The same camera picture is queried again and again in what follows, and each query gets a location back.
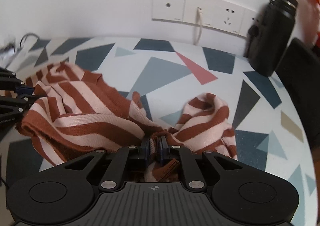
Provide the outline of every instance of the white cable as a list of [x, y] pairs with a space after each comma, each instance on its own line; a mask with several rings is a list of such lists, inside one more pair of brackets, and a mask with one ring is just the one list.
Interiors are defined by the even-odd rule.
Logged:
[[196, 21], [196, 23], [198, 23], [198, 21], [200, 22], [200, 30], [199, 30], [198, 38], [197, 38], [196, 42], [194, 43], [194, 45], [198, 45], [199, 40], [201, 38], [201, 34], [202, 34], [202, 9], [199, 7], [197, 8], [197, 21]]

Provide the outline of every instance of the brown and pink striped fabric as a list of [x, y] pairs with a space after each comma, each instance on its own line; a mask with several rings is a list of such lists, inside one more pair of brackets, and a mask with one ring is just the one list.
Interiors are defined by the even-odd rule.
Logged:
[[[203, 93], [189, 101], [174, 128], [168, 131], [146, 117], [140, 95], [132, 100], [108, 86], [101, 74], [61, 62], [51, 64], [26, 79], [41, 96], [27, 112], [18, 131], [30, 136], [36, 151], [52, 165], [58, 165], [96, 149], [116, 152], [139, 146], [150, 138], [155, 156], [157, 136], [165, 135], [169, 145], [188, 147], [194, 153], [212, 150], [237, 159], [235, 134], [228, 123], [229, 108], [217, 96]], [[145, 181], [175, 180], [179, 162], [164, 167], [153, 162]]]

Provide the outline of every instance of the geometric patterned tablecloth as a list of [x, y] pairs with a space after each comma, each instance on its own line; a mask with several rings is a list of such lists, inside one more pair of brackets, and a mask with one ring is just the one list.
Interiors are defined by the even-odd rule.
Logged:
[[[309, 145], [294, 105], [274, 73], [256, 73], [246, 58], [189, 44], [121, 37], [34, 40], [8, 67], [24, 79], [63, 60], [103, 74], [110, 86], [131, 97], [137, 91], [148, 118], [174, 126], [188, 100], [203, 93], [228, 103], [238, 160], [291, 182], [300, 197], [292, 220], [313, 226], [317, 190]], [[11, 129], [0, 139], [1, 175], [9, 185], [49, 167], [30, 139]], [[1, 225], [12, 221], [0, 186]]]

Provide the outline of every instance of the wall switch plate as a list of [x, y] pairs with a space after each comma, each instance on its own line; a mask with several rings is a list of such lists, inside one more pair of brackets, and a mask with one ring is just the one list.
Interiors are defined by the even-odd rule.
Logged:
[[185, 0], [152, 0], [152, 19], [182, 21]]
[[212, 27], [212, 10], [214, 8], [214, 0], [186, 0], [183, 22], [199, 24], [197, 21], [197, 10], [202, 10], [203, 26]]
[[214, 0], [212, 27], [239, 34], [244, 7], [223, 0]]
[[250, 10], [250, 9], [244, 10], [244, 16], [242, 18], [242, 23], [239, 31], [240, 36], [247, 37], [248, 30], [257, 20], [257, 15], [258, 13], [253, 10]]

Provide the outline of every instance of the dark blue triangle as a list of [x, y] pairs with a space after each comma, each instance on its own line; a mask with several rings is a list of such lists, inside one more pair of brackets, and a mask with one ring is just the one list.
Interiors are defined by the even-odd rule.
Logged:
[[38, 173], [43, 158], [33, 148], [31, 139], [12, 142], [9, 145], [6, 182], [12, 186], [16, 181]]
[[268, 153], [257, 149], [268, 134], [235, 130], [238, 160], [265, 171]]
[[97, 70], [114, 44], [115, 43], [79, 50], [76, 56], [76, 64], [89, 71]]
[[175, 52], [167, 40], [141, 39], [134, 49]]
[[121, 94], [124, 98], [127, 97], [127, 95], [129, 94], [129, 92], [122, 92], [122, 91], [118, 91], [119, 94]]
[[268, 77], [260, 75], [256, 71], [244, 72], [244, 74], [257, 87], [274, 109], [279, 106], [281, 103], [280, 97]]
[[36, 50], [36, 49], [39, 49], [39, 48], [44, 48], [49, 42], [50, 42], [50, 40], [38, 39], [36, 41], [36, 43], [32, 46], [32, 48], [29, 49], [29, 51]]
[[[127, 95], [129, 94], [129, 92], [122, 92], [122, 91], [118, 91], [118, 93], [121, 94], [123, 97], [127, 97]], [[142, 103], [143, 108], [146, 110], [147, 118], [152, 121], [147, 96], [146, 95], [141, 96], [140, 101]]]
[[141, 96], [140, 101], [142, 103], [143, 108], [145, 109], [145, 111], [147, 113], [147, 118], [152, 121], [151, 112], [150, 112], [150, 108], [149, 108], [149, 104], [148, 104], [148, 100], [147, 100], [147, 95]]
[[210, 48], [203, 48], [203, 53], [210, 70], [228, 74], [233, 73], [235, 55]]
[[235, 117], [232, 122], [233, 128], [236, 129], [239, 126], [259, 99], [260, 96], [243, 80]]
[[44, 62], [47, 62], [47, 61], [48, 61], [47, 50], [44, 48], [34, 66], [43, 64]]
[[73, 38], [67, 39], [64, 43], [62, 43], [51, 55], [63, 55], [69, 50], [83, 44], [84, 42], [90, 40], [91, 38]]

